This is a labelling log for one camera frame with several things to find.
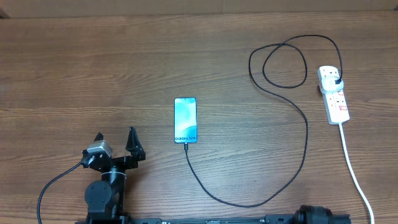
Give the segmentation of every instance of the phone screen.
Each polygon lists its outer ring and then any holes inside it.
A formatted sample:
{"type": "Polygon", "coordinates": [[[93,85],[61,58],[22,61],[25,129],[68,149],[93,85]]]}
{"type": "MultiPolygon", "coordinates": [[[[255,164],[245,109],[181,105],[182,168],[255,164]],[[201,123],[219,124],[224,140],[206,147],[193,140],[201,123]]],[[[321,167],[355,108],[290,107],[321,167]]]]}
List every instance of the phone screen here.
{"type": "Polygon", "coordinates": [[[174,141],[195,143],[198,141],[197,99],[174,100],[174,141]]]}

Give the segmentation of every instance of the black cable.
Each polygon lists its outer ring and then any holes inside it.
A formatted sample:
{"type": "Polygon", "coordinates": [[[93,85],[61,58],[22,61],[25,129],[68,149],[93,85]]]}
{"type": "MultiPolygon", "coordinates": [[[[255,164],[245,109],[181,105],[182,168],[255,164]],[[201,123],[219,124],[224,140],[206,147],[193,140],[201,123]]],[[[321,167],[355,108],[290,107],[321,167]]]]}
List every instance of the black cable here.
{"type": "Polygon", "coordinates": [[[305,58],[304,58],[303,53],[302,53],[297,47],[295,47],[295,46],[293,46],[293,45],[291,45],[291,44],[286,44],[286,42],[288,42],[288,41],[290,41],[290,40],[292,40],[292,39],[299,38],[299,37],[323,37],[323,38],[326,38],[326,39],[330,40],[330,42],[332,42],[332,44],[335,46],[335,48],[336,48],[336,50],[337,50],[338,58],[339,58],[339,60],[340,60],[340,71],[341,71],[341,72],[340,72],[340,78],[339,78],[338,80],[336,80],[336,84],[339,84],[340,81],[341,81],[341,78],[343,77],[343,62],[341,61],[340,51],[338,50],[338,47],[337,47],[336,43],[335,43],[333,40],[331,40],[329,37],[326,37],[326,36],[324,36],[324,35],[298,35],[298,36],[292,37],[292,38],[290,38],[290,39],[287,39],[287,40],[283,41],[282,43],[279,43],[279,44],[269,44],[269,45],[260,47],[260,48],[258,48],[258,49],[256,49],[256,50],[253,50],[253,52],[251,52],[250,57],[249,57],[249,75],[250,75],[250,79],[253,81],[253,83],[254,83],[260,90],[262,90],[262,91],[264,91],[264,92],[266,92],[266,93],[269,93],[269,94],[271,94],[271,95],[277,96],[277,97],[279,97],[279,98],[282,98],[282,99],[288,101],[288,102],[289,102],[291,105],[293,105],[293,106],[298,110],[298,112],[302,115],[302,117],[303,117],[303,119],[304,119],[304,121],[305,121],[305,131],[306,131],[306,133],[305,133],[305,145],[304,145],[303,159],[302,159],[302,161],[301,161],[300,167],[298,168],[298,170],[297,170],[297,172],[295,173],[295,175],[291,178],[291,180],[288,181],[287,184],[285,184],[281,189],[279,189],[276,193],[274,193],[274,194],[273,194],[271,197],[269,197],[267,200],[265,200],[265,201],[263,201],[263,202],[261,202],[261,203],[254,204],[254,205],[238,205],[238,204],[235,204],[235,203],[229,203],[229,202],[225,202],[225,201],[223,201],[223,200],[221,200],[221,199],[218,199],[218,198],[216,198],[215,196],[213,196],[209,191],[207,191],[207,189],[205,188],[205,186],[203,186],[203,184],[200,182],[200,180],[199,180],[198,176],[196,175],[195,171],[193,171],[193,168],[192,168],[191,163],[190,163],[189,158],[188,158],[188,144],[184,144],[185,156],[186,156],[186,158],[187,158],[188,165],[189,165],[189,167],[191,168],[192,174],[195,176],[195,178],[197,179],[197,181],[198,181],[198,183],[200,184],[200,186],[202,187],[202,189],[203,189],[203,190],[206,192],[206,194],[208,194],[212,199],[214,199],[214,200],[216,200],[216,201],[218,201],[218,202],[224,203],[224,204],[226,204],[226,205],[231,205],[231,206],[240,207],[240,208],[253,208],[253,207],[258,207],[258,206],[260,206],[260,205],[264,205],[265,203],[267,203],[268,201],[270,201],[271,199],[273,199],[276,195],[278,195],[281,191],[283,191],[287,186],[289,186],[289,184],[293,182],[293,180],[296,178],[296,176],[298,176],[298,174],[300,173],[301,169],[303,168],[304,161],[305,161],[305,155],[306,155],[306,153],[307,153],[307,145],[308,145],[308,120],[307,120],[307,117],[305,116],[304,112],[303,112],[296,104],[294,104],[292,101],[290,101],[290,100],[287,99],[286,97],[281,96],[281,95],[278,95],[278,94],[273,93],[273,92],[271,92],[271,91],[268,91],[268,90],[264,89],[263,87],[259,86],[259,85],[257,84],[257,82],[255,81],[255,79],[253,78],[253,75],[252,75],[252,73],[251,73],[251,57],[252,57],[252,55],[253,55],[254,53],[256,53],[258,50],[261,50],[261,49],[264,49],[264,48],[267,48],[267,47],[277,46],[277,47],[268,55],[266,61],[264,62],[263,66],[262,66],[262,74],[264,75],[264,78],[265,78],[269,83],[271,83],[272,85],[277,86],[277,87],[279,87],[279,88],[296,88],[296,87],[299,87],[300,85],[303,85],[304,82],[305,82],[305,80],[307,79],[307,62],[305,61],[305,58]],[[304,62],[304,66],[305,66],[305,76],[304,76],[303,81],[302,81],[301,83],[299,83],[298,85],[294,85],[294,86],[282,86],[282,85],[278,85],[278,84],[276,84],[276,83],[270,81],[270,80],[267,78],[267,75],[266,75],[266,73],[265,73],[265,71],[264,71],[265,66],[266,66],[266,63],[267,63],[269,57],[270,57],[277,49],[279,49],[279,48],[282,47],[282,46],[293,47],[294,49],[296,49],[296,50],[300,53],[301,57],[303,58],[303,62],[304,62]]]}
{"type": "Polygon", "coordinates": [[[55,181],[57,181],[59,178],[63,177],[64,175],[69,174],[71,171],[75,170],[75,169],[76,169],[77,167],[79,167],[80,165],[81,165],[81,161],[80,161],[78,164],[76,164],[74,167],[68,169],[67,171],[65,171],[64,173],[60,174],[58,177],[52,179],[48,184],[45,185],[45,187],[44,187],[43,190],[42,190],[42,193],[40,193],[39,200],[37,201],[37,211],[36,211],[36,214],[37,214],[37,221],[39,222],[39,224],[42,224],[42,219],[41,219],[41,217],[40,217],[40,203],[42,202],[44,192],[48,189],[48,187],[50,187],[50,185],[51,185],[52,183],[54,183],[55,181]]]}

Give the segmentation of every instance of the metal cylinder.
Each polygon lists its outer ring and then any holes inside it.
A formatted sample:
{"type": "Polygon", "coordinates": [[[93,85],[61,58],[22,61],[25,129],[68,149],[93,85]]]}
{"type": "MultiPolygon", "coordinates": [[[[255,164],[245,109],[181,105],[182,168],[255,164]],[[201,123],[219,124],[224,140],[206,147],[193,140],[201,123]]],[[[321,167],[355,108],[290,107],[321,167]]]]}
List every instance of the metal cylinder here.
{"type": "Polygon", "coordinates": [[[112,217],[121,215],[124,210],[125,170],[112,167],[101,174],[101,180],[108,182],[112,188],[112,217]]]}

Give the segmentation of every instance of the wooden table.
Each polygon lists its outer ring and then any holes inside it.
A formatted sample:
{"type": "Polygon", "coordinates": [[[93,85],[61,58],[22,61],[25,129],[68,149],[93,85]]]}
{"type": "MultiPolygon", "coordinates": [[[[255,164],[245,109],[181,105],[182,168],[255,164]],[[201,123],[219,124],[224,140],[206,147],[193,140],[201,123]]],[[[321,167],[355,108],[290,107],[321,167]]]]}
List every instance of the wooden table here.
{"type": "MultiPolygon", "coordinates": [[[[338,44],[351,162],[376,223],[397,223],[397,21],[396,12],[0,20],[0,223],[37,223],[43,186],[75,165],[98,131],[116,156],[125,155],[129,126],[147,154],[127,171],[126,210],[133,217],[260,217],[307,204],[368,223],[318,89],[318,67],[338,66],[327,40],[291,41],[308,63],[307,81],[291,90],[262,77],[270,50],[253,58],[261,86],[291,99],[309,122],[304,168],[269,203],[246,209],[212,200],[173,141],[174,98],[195,96],[199,142],[189,154],[208,190],[249,205],[281,188],[301,162],[305,124],[289,104],[253,85],[248,57],[301,34],[327,35],[338,44]]],[[[304,66],[295,50],[282,48],[266,72],[293,85],[304,66]]],[[[99,178],[78,168],[54,183],[42,202],[44,223],[84,220],[85,188],[99,178]]]]}

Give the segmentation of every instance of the white power strip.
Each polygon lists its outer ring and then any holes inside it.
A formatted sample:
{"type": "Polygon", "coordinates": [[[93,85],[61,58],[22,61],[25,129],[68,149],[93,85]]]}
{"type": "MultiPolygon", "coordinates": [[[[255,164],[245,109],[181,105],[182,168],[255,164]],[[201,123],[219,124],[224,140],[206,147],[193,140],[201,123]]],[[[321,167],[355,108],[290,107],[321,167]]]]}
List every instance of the white power strip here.
{"type": "Polygon", "coordinates": [[[338,124],[341,134],[341,142],[343,143],[344,155],[346,158],[349,172],[353,178],[355,187],[364,200],[368,210],[371,224],[374,224],[374,216],[371,205],[369,204],[365,194],[356,180],[354,170],[349,161],[346,140],[343,132],[343,123],[349,120],[347,102],[343,93],[344,83],[335,84],[335,80],[339,78],[338,69],[332,66],[322,66],[318,69],[319,87],[322,92],[323,102],[325,104],[326,115],[329,124],[338,124]]]}

